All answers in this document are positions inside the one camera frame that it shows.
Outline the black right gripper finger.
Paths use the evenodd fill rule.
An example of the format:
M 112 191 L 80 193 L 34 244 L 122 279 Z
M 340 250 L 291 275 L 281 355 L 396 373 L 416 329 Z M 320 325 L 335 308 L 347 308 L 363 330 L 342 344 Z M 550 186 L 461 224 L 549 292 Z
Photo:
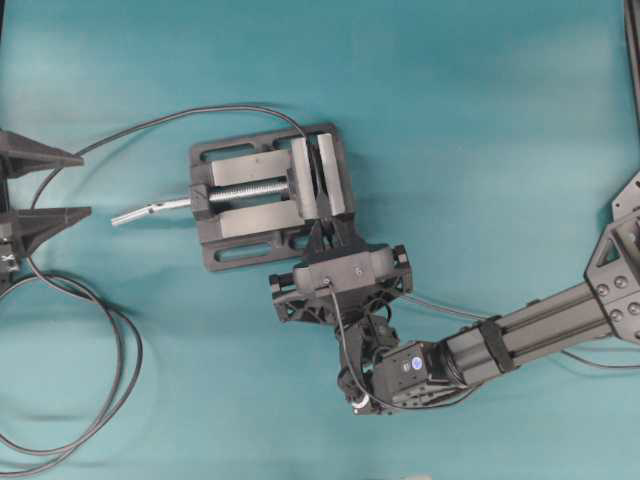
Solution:
M 338 215 L 330 219 L 332 235 L 331 247 L 334 251 L 361 252 L 368 249 L 368 243 L 356 228 L 354 215 Z

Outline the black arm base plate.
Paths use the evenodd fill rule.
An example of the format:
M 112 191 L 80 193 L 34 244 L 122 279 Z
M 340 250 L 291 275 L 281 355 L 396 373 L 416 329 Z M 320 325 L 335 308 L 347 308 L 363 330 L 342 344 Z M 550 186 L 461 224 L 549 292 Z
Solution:
M 614 221 L 639 210 L 640 205 L 640 171 L 628 181 L 611 201 L 611 212 Z

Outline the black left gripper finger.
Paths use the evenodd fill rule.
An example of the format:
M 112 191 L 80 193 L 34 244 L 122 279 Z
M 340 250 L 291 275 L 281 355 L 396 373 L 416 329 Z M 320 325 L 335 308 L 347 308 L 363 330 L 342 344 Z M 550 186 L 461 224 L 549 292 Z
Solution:
M 322 220 L 316 220 L 311 227 L 307 245 L 304 249 L 301 261 L 305 264 L 312 262 L 315 257 L 325 251 L 325 228 Z

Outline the black active robot arm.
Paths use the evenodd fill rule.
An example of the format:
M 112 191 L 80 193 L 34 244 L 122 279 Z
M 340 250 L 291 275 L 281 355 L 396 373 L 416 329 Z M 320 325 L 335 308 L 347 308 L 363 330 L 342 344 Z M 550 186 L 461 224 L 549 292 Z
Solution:
M 401 344 L 391 303 L 412 289 L 402 246 L 357 232 L 345 151 L 330 124 L 193 146 L 191 209 L 206 267 L 296 258 L 270 278 L 283 322 L 327 325 L 338 383 L 363 414 L 442 407 L 540 357 L 602 336 L 639 339 L 639 183 L 612 203 L 581 284 L 505 316 L 480 317 L 437 342 Z

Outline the black active gripper body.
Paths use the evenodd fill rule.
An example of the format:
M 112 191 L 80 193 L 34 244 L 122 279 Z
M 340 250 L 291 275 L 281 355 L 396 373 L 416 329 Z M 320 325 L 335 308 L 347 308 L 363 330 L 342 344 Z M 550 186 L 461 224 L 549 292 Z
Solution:
M 287 274 L 269 277 L 281 322 L 335 325 L 353 322 L 412 291 L 406 249 L 387 244 L 337 247 L 308 253 Z

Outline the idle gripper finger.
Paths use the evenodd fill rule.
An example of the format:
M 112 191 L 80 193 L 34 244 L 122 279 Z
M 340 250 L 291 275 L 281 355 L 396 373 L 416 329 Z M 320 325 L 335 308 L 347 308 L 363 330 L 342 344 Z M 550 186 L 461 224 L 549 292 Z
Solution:
M 9 253 L 31 256 L 44 242 L 92 213 L 90 207 L 19 209 L 9 212 Z
M 26 174 L 82 166 L 83 158 L 11 131 L 1 131 L 1 175 Z

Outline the idle gripper body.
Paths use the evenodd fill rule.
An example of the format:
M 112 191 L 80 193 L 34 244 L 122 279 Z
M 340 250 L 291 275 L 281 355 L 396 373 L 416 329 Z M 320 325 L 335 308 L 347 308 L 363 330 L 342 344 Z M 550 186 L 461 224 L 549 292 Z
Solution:
M 14 245 L 16 211 L 11 207 L 8 180 L 21 176 L 21 160 L 15 154 L 1 155 L 1 292 L 11 285 L 12 277 L 20 270 L 18 250 Z

